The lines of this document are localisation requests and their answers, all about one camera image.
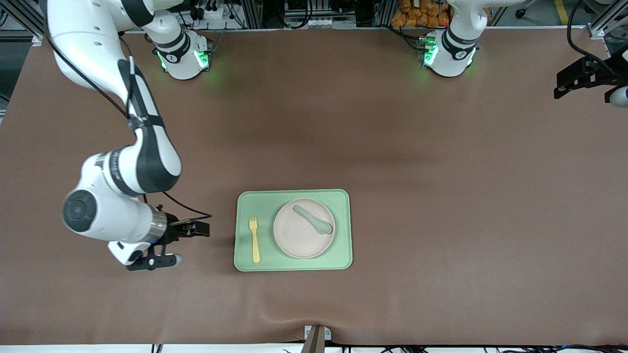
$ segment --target yellow fork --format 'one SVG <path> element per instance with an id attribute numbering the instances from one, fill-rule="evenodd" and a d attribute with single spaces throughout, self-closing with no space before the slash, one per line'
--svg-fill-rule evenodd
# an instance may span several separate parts
<path id="1" fill-rule="evenodd" d="M 249 229 L 253 234 L 253 263 L 259 264 L 259 246 L 257 245 L 257 217 L 249 218 Z"/>

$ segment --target brown table surface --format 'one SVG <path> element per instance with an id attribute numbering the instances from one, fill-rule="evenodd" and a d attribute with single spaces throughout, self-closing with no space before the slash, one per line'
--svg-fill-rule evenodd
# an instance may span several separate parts
<path id="1" fill-rule="evenodd" d="M 564 30 L 487 31 L 455 79 L 387 31 L 229 33 L 184 82 L 128 37 L 183 160 L 171 193 L 215 215 L 212 237 L 130 273 L 63 226 L 83 160 L 134 138 L 33 48 L 1 126 L 1 343 L 284 342 L 312 323 L 345 344 L 628 343 L 628 119 L 604 88 L 553 99 L 580 57 Z M 238 272 L 238 195 L 311 188 L 350 194 L 353 265 Z"/>

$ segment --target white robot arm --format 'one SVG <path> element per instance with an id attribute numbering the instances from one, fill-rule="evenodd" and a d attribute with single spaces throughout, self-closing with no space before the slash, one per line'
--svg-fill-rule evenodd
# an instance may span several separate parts
<path id="1" fill-rule="evenodd" d="M 475 45 L 487 26 L 484 8 L 510 6 L 524 0 L 448 0 L 453 18 L 445 30 L 436 30 L 436 49 L 425 65 L 445 77 L 460 75 L 471 64 Z"/>
<path id="2" fill-rule="evenodd" d="M 196 76 L 207 68 L 197 60 L 207 39 L 184 31 L 164 10 L 181 1 L 50 0 L 45 9 L 48 39 L 61 71 L 79 85 L 96 85 L 125 102 L 127 124 L 137 139 L 87 158 L 78 185 L 63 203 L 63 221 L 77 234 L 109 241 L 110 251 L 130 270 L 178 266 L 181 256 L 166 255 L 165 245 L 179 237 L 208 236 L 207 224 L 181 222 L 137 199 L 170 190 L 181 175 L 181 161 L 146 80 L 133 57 L 127 60 L 122 54 L 118 37 L 140 26 L 167 58 L 164 64 L 174 78 Z M 160 256 L 154 245 L 163 246 Z"/>

